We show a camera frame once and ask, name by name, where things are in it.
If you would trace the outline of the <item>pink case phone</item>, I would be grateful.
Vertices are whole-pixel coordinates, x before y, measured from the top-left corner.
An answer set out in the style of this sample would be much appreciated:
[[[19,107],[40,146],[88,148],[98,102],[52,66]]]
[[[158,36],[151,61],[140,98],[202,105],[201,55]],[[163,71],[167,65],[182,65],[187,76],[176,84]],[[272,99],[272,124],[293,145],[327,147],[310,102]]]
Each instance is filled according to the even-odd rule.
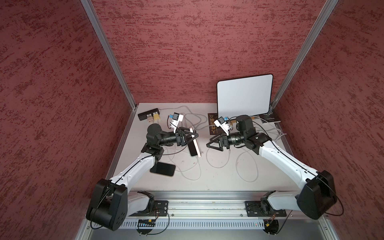
[[[202,157],[201,149],[198,143],[198,138],[194,140],[192,144],[188,145],[188,149],[190,152],[191,157]]]

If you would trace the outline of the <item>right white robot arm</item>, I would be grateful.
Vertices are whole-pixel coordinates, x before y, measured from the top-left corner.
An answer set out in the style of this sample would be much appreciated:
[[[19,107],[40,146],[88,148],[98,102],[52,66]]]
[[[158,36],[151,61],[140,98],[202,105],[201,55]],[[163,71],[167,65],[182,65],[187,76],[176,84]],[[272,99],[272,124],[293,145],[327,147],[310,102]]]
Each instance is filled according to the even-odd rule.
[[[265,132],[258,132],[250,116],[236,118],[237,132],[230,133],[230,120],[220,117],[215,120],[223,130],[207,143],[209,149],[223,151],[231,146],[243,145],[255,154],[273,163],[298,186],[296,192],[270,192],[261,200],[264,214],[280,210],[301,211],[317,220],[340,200],[336,194],[334,177],[327,171],[319,172],[282,150]]]

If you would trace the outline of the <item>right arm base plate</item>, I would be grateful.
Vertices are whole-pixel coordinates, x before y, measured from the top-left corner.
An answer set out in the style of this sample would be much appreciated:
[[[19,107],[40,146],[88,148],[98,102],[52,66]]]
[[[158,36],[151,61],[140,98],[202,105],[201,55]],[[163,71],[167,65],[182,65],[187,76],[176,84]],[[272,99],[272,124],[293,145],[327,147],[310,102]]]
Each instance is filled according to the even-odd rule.
[[[286,217],[285,210],[274,210],[267,201],[245,201],[248,217]]]

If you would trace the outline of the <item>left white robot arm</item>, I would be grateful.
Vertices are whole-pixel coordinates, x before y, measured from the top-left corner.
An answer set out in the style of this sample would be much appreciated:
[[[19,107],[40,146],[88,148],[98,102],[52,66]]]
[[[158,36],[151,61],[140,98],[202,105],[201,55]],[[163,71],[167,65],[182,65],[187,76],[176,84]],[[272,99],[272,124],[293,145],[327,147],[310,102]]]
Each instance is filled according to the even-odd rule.
[[[161,162],[164,147],[177,145],[185,148],[198,136],[195,131],[184,127],[165,132],[159,124],[151,124],[147,129],[147,141],[138,157],[119,174],[97,182],[86,213],[91,228],[97,224],[115,231],[126,217],[138,212],[153,212],[155,203],[151,194],[138,192],[130,195],[129,192],[147,172],[172,177],[176,166]]]

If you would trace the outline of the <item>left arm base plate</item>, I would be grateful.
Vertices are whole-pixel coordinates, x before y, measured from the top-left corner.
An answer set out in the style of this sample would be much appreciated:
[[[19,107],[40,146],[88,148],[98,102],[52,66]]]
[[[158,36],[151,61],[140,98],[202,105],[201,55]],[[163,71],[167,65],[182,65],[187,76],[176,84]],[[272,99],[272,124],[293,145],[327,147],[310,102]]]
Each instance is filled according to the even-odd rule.
[[[150,215],[154,217],[166,217],[168,215],[168,201],[154,201],[150,205]]]

